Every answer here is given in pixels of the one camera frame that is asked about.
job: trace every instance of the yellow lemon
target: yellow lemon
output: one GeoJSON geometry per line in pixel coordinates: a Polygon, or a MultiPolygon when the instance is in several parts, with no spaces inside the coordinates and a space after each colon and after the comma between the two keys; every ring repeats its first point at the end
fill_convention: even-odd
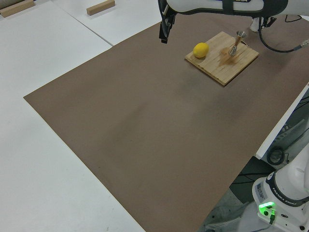
{"type": "Polygon", "coordinates": [[[209,50],[208,44],[207,43],[198,43],[194,48],[193,48],[193,55],[196,58],[203,58],[207,55],[209,50]]]}

